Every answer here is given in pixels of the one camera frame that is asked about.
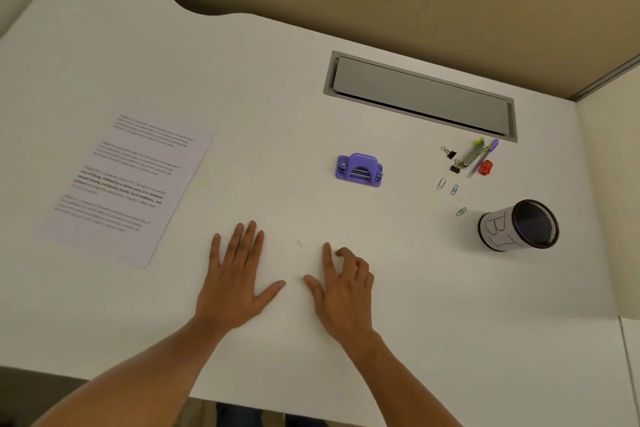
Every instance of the left hand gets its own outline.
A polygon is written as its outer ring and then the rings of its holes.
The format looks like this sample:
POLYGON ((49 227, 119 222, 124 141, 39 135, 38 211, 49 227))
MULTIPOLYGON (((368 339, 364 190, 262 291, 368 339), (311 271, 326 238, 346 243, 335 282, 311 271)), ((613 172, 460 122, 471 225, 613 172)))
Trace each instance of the left hand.
POLYGON ((244 225, 238 223, 220 264, 220 235, 213 236, 209 253, 209 271, 196 303, 195 319, 203 319, 222 334, 242 326, 254 318, 275 299, 285 286, 279 280, 255 296, 255 275, 262 252, 264 232, 258 232, 253 247, 255 221, 251 221, 243 236, 244 225))

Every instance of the right hand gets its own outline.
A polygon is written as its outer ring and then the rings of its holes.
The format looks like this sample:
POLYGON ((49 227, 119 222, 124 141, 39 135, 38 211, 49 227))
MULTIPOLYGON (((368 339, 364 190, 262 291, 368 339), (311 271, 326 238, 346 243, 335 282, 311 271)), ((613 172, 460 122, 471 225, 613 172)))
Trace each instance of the right hand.
POLYGON ((325 243, 323 269, 326 290, 311 275, 305 275, 304 280, 314 296, 316 314, 324 329, 345 350, 349 350, 375 334, 371 322, 374 277, 369 272, 369 264, 348 248, 340 248, 335 254, 344 257, 340 274, 333 266, 331 245, 325 243))

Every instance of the desk surface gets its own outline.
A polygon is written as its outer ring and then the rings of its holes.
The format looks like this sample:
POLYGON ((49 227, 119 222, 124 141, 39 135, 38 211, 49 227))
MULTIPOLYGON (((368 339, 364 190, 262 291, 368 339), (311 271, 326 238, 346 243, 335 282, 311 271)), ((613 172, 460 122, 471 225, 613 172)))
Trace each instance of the desk surface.
POLYGON ((301 280, 329 240, 371 263, 374 325, 463 424, 637 425, 573 103, 172 0, 34 1, 0 41, 0 88, 2 365, 91 378, 146 348, 192 314, 211 235, 254 219, 258 287, 289 285, 220 344, 192 395, 383 424, 301 280), (333 50, 510 96, 519 142, 500 143, 489 177, 456 177, 440 147, 476 135, 324 95, 333 50), (144 270, 39 235, 123 109, 217 128, 144 270), (353 152, 378 157, 380 188, 335 179, 353 152), (557 245, 484 248, 478 216, 527 197, 556 214, 557 245))

